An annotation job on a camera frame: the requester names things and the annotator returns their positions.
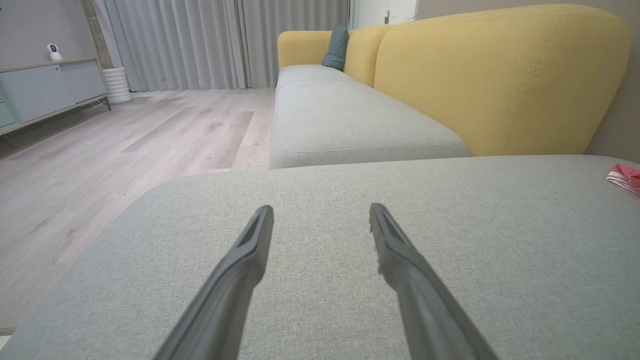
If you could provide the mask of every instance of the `ribbed planter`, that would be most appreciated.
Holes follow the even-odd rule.
[[[133,100],[129,92],[127,74],[125,74],[123,67],[104,69],[104,77],[107,79],[109,92],[111,92],[111,95],[109,95],[111,104],[122,104]]]

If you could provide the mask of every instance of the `curtain fold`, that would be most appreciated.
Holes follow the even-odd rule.
[[[132,91],[275,86],[278,35],[348,24],[349,0],[104,0]]]

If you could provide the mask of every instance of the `cabinet top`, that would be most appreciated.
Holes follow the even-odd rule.
[[[87,60],[97,60],[98,58],[96,58],[95,56],[90,56],[88,58],[64,58],[62,60],[58,60],[58,61],[45,61],[42,63],[35,63],[35,64],[28,64],[28,65],[16,65],[16,66],[11,66],[11,67],[5,67],[0,69],[0,72],[7,72],[7,71],[15,71],[15,70],[22,70],[22,69],[30,69],[32,67],[43,67],[43,66],[49,66],[49,65],[59,65],[59,64],[64,64],[64,63],[75,63],[75,62],[79,62],[79,61],[87,61]]]

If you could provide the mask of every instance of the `wooden floor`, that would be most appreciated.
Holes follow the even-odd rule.
[[[142,93],[5,137],[0,329],[19,327],[104,226],[155,185],[267,169],[273,105],[272,88]]]

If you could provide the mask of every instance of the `throw pillow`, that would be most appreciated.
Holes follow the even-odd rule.
[[[341,24],[336,23],[331,32],[329,51],[322,59],[322,65],[342,71],[347,55],[347,41],[349,41],[349,31]]]

